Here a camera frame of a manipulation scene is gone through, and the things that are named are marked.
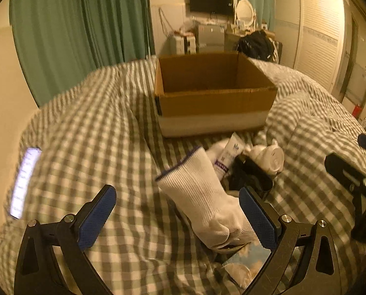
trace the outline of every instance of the tube of cream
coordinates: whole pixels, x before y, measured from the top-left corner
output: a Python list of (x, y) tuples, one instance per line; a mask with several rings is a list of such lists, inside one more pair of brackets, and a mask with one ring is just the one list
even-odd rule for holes
[(235, 157), (237, 157), (245, 147), (244, 141), (237, 136), (236, 133), (232, 134), (227, 146), (223, 149), (221, 154), (217, 157), (213, 167), (217, 174), (217, 178), (221, 181), (225, 174), (229, 171)]

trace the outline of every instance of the closet door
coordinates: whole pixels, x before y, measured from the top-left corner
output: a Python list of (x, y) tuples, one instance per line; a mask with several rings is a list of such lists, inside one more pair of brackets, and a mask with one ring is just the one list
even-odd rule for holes
[(300, 0), (275, 0), (275, 35), (282, 43), (280, 64), (294, 67), (299, 40)]
[(301, 33), (294, 68), (332, 91), (344, 43), (343, 0), (301, 0)]

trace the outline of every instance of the blue rubber pad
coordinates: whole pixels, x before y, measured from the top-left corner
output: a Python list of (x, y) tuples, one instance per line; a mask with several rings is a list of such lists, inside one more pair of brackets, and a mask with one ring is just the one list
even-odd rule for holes
[(276, 229), (246, 188), (239, 191), (239, 204), (261, 245), (274, 251), (277, 247)]
[(101, 229), (115, 207), (116, 198), (116, 190), (111, 186), (80, 225), (78, 231), (78, 245), (81, 251), (88, 249), (96, 242)]

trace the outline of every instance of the phone screen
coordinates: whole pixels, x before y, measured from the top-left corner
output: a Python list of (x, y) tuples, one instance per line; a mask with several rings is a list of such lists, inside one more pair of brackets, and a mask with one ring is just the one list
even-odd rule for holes
[(27, 188), (31, 179), (31, 174), (35, 164), (41, 155), (41, 150), (36, 147), (29, 147), (23, 156), (22, 163), (19, 168), (18, 176), (12, 193), (11, 207), (9, 213), (20, 219), (23, 213), (24, 200), (26, 199)]

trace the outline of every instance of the checkered bedspread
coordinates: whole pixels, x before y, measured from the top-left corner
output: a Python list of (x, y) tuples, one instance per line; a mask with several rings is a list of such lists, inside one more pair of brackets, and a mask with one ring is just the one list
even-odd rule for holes
[[(8, 294), (13, 294), (26, 223), (34, 218), (54, 222), (76, 213), (105, 183), (116, 188), (117, 205), (87, 256), (114, 294), (239, 293), (216, 254), (196, 238), (154, 181), (194, 146), (208, 148), (224, 137), (162, 138), (152, 98), (156, 62), (153, 57), (92, 72), (43, 107), (23, 132), (19, 162), (27, 147), (43, 152), (23, 219), (7, 216), (0, 229), (0, 285)], [(268, 200), (297, 221), (322, 218), (331, 224), (346, 290), (365, 248), (350, 239), (351, 197), (326, 173), (323, 161), (335, 151), (366, 172), (366, 151), (356, 141), (363, 129), (307, 76), (254, 63), (278, 86), (265, 129), (254, 142), (270, 144), (276, 138), (286, 154)]]

